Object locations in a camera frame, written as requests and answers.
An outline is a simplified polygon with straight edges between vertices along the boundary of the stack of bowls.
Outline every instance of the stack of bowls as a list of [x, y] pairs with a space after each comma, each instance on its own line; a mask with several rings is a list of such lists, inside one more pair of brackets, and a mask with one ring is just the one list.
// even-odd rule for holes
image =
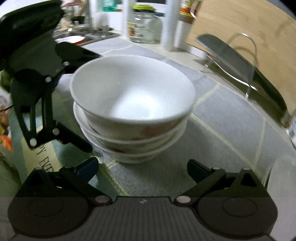
[[195, 88], [182, 72], [147, 57], [116, 55], [75, 71], [73, 111], [86, 138], [113, 159], [139, 163], [184, 133]]

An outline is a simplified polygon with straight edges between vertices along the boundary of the glass jar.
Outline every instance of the glass jar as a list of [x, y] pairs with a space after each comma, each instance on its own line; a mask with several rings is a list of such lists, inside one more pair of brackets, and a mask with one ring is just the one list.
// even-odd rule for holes
[[150, 5], [133, 5], [128, 22], [130, 40], [136, 43], [155, 43], [155, 9]]

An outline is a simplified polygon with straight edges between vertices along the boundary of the jar lid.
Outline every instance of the jar lid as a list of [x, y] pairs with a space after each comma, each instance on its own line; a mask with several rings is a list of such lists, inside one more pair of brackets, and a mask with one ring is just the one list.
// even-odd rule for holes
[[141, 5], [141, 4], [135, 4], [133, 5], [133, 10], [135, 11], [149, 11], [149, 12], [155, 12], [155, 8], [150, 5]]

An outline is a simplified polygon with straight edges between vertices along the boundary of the cutting board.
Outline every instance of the cutting board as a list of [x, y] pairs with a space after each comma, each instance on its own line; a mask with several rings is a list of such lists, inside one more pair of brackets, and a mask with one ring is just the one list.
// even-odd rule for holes
[[[194, 39], [212, 34], [227, 42], [245, 33], [258, 48], [258, 70], [280, 92], [289, 114], [296, 111], [296, 21], [266, 0], [204, 0], [187, 43], [209, 52]], [[230, 46], [254, 62], [254, 45], [238, 37]]]

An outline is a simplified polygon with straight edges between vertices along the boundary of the bowl rim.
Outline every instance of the bowl rim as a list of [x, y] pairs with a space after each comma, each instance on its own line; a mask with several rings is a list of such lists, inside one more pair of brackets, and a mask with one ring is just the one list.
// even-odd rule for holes
[[87, 123], [89, 125], [89, 128], [86, 127], [85, 124], [81, 122], [81, 117], [77, 113], [79, 111], [78, 110], [79, 108], [83, 111], [83, 109], [76, 102], [74, 102], [73, 103], [74, 117], [75, 117], [77, 123], [79, 124], [79, 126], [83, 130], [85, 130], [88, 134], [90, 134], [90, 135], [92, 135], [92, 136], [94, 136], [94, 137], [96, 137], [98, 139], [101, 139], [101, 140], [104, 140], [104, 141], [107, 141], [107, 142], [110, 142], [110, 143], [116, 143], [116, 144], [122, 144], [122, 145], [145, 144], [145, 143], [150, 143], [150, 142], [153, 142], [153, 141], [160, 140], [161, 138], [164, 138], [164, 137], [169, 136], [169, 135], [173, 135], [175, 132], [177, 132], [180, 129], [180, 127], [182, 126], [182, 123], [185, 122], [187, 120], [188, 116], [189, 116], [189, 115], [185, 116], [183, 119], [181, 119], [179, 121], [179, 123], [175, 127], [173, 127], [168, 132], [163, 133], [163, 134], [161, 134], [159, 136], [155, 136], [155, 137], [151, 137], [151, 138], [147, 138], [147, 139], [142, 139], [142, 140], [126, 140], [126, 141], [124, 141], [124, 140], [112, 139], [112, 138], [108, 138], [108, 137], [105, 137], [105, 136], [100, 135], [99, 133], [97, 133], [95, 130], [93, 130], [91, 128], [91, 126], [89, 125], [88, 122]]
[[[188, 107], [185, 108], [183, 111], [177, 113], [176, 115], [171, 115], [171, 116], [168, 116], [168, 117], [165, 117], [165, 118], [147, 119], [147, 120], [123, 119], [123, 118], [118, 118], [118, 117], [110, 117], [110, 116], [105, 116], [105, 115], [98, 115], [98, 114], [96, 114], [96, 113], [88, 110], [86, 107], [83, 107], [82, 104], [79, 103], [79, 100], [76, 98], [76, 96], [74, 94], [74, 91], [73, 91], [73, 81], [74, 81], [75, 75], [82, 68], [84, 68], [88, 64], [91, 64], [91, 63], [96, 62], [96, 61], [102, 61], [103, 59], [106, 59], [106, 58], [113, 58], [113, 57], [119, 57], [119, 56], [132, 56], [132, 57], [137, 57], [137, 58], [151, 59], [151, 60], [156, 61], [156, 62], [161, 62], [162, 64], [167, 65], [169, 68], [175, 69], [176, 71], [180, 72], [188, 80], [188, 83], [192, 85], [192, 89], [194, 91], [194, 95], [193, 95], [193, 98], [191, 100], [191, 104], [188, 105]], [[168, 63], [165, 63], [163, 61], [160, 61], [160, 60], [157, 60], [157, 59], [154, 59], [154, 58], [149, 58], [149, 57], [141, 56], [141, 55], [134, 55], [134, 54], [117, 54], [117, 55], [111, 55], [111, 56], [106, 56], [106, 57], [100, 57], [100, 58], [93, 59], [93, 60], [91, 60], [91, 61], [89, 61], [89, 62], [81, 65], [73, 73], [73, 75], [71, 76], [70, 93], [71, 93], [71, 96], [72, 96], [73, 100], [77, 103], [77, 105], [79, 105], [86, 112], [94, 115], [95, 117], [99, 117], [99, 118], [102, 118], [102, 119], [105, 119], [105, 120], [109, 120], [109, 121], [112, 121], [112, 122], [125, 123], [125, 124], [141, 124], [142, 125], [142, 124], [156, 124], [156, 123], [166, 123], [166, 122], [174, 121], [176, 119], [180, 119], [181, 117], [186, 116], [187, 114], [189, 114], [191, 112], [191, 110], [192, 110], [192, 107], [193, 107], [194, 103], [196, 102], [196, 90], [195, 90], [195, 87], [194, 87], [193, 83], [191, 82], [191, 80], [183, 72], [181, 72], [177, 68], [175, 68], [175, 67], [173, 67], [173, 66], [171, 66]]]
[[122, 155], [124, 157], [130, 157], [130, 158], [140, 158], [140, 157], [147, 157], [147, 156], [153, 156], [156, 155], [160, 152], [163, 152], [164, 150], [168, 149], [169, 147], [171, 147], [172, 145], [174, 145], [184, 134], [185, 130], [187, 127], [187, 120], [185, 122], [182, 123], [182, 126], [180, 127], [180, 129], [174, 133], [174, 135], [168, 140], [168, 142], [166, 142], [165, 144], [163, 144], [162, 146], [160, 146], [157, 149], [154, 149], [152, 151], [148, 151], [148, 152], [143, 152], [143, 153], [137, 153], [137, 154], [129, 154], [129, 153], [121, 153], [121, 152], [116, 152], [113, 150], [109, 150], [105, 147], [102, 147], [100, 144], [95, 143], [95, 141], [93, 140], [89, 140], [89, 138], [92, 138], [93, 136], [91, 136], [90, 134], [88, 134], [85, 130], [83, 130], [81, 128], [82, 133], [84, 134], [84, 136], [96, 147], [98, 147], [99, 149], [101, 149], [102, 151], [106, 151], [109, 153], [114, 153], [114, 154], [119, 154]]

